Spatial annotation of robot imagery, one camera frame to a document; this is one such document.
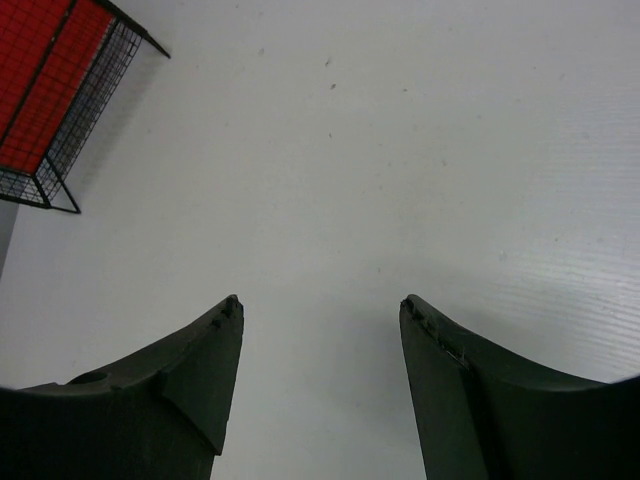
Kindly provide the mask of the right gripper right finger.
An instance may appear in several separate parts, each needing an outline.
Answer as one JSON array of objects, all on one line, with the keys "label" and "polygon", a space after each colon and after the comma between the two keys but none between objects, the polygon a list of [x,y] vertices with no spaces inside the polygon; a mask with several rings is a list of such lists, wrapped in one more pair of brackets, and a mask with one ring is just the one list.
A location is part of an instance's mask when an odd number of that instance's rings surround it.
[{"label": "right gripper right finger", "polygon": [[429,479],[636,479],[639,379],[588,380],[460,326],[417,295],[401,342]]}]

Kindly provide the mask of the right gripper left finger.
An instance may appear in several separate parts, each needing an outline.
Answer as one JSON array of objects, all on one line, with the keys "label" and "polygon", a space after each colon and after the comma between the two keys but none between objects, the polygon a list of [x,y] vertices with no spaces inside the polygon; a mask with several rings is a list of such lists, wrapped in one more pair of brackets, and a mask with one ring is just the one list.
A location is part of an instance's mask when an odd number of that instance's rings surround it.
[{"label": "right gripper left finger", "polygon": [[243,330],[243,306],[230,295],[184,328],[66,384],[2,389],[2,478],[210,478]]}]

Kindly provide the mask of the black wire mesh basket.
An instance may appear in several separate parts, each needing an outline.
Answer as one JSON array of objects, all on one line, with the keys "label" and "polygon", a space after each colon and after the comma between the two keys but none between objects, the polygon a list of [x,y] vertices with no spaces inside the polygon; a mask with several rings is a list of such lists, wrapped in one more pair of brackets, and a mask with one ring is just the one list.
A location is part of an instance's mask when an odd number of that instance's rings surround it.
[{"label": "black wire mesh basket", "polygon": [[66,178],[141,43],[147,42],[163,56],[169,54],[116,4],[93,2],[111,12],[114,20],[36,171],[27,175],[1,166],[4,201],[53,210],[56,197],[64,194],[69,202],[66,212],[79,213],[80,207],[66,185]]}]

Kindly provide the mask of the red notebook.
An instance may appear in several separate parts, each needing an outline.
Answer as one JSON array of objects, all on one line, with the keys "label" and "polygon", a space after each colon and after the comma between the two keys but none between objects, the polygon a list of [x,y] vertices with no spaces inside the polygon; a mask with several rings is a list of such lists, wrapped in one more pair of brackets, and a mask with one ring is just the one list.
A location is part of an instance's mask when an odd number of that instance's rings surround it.
[{"label": "red notebook", "polygon": [[114,15],[93,1],[1,3],[1,166],[33,174]]}]

